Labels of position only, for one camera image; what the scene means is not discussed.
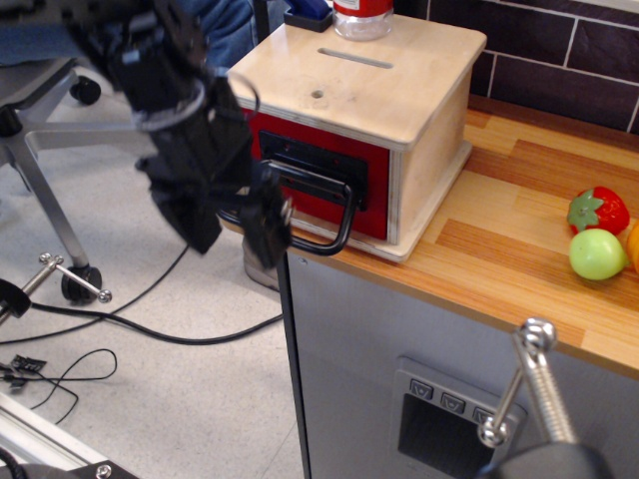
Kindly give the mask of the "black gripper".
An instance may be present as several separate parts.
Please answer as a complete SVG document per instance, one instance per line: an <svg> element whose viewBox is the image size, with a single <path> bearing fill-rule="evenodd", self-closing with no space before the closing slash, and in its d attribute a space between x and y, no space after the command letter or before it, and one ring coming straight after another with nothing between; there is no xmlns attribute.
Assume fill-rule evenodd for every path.
<svg viewBox="0 0 639 479"><path fill-rule="evenodd" d="M261 266L273 269L292 243L291 206L281 192L245 195L254 183L253 135L226 77L196 84L182 117L151 118L158 153L137 168L151 198L185 243L206 254L222 232L218 213L240 207L240 223Z"/></svg>

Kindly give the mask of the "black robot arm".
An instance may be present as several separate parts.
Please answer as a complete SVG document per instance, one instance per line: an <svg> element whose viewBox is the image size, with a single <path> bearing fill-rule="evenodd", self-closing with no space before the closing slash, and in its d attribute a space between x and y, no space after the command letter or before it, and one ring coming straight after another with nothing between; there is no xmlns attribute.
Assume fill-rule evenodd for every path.
<svg viewBox="0 0 639 479"><path fill-rule="evenodd" d="M207 67L196 19L175 1L63 1L59 18L125 94L153 157L138 170L185 242L206 253L227 216L266 269L292 242L276 173L252 156L253 135L228 78Z"/></svg>

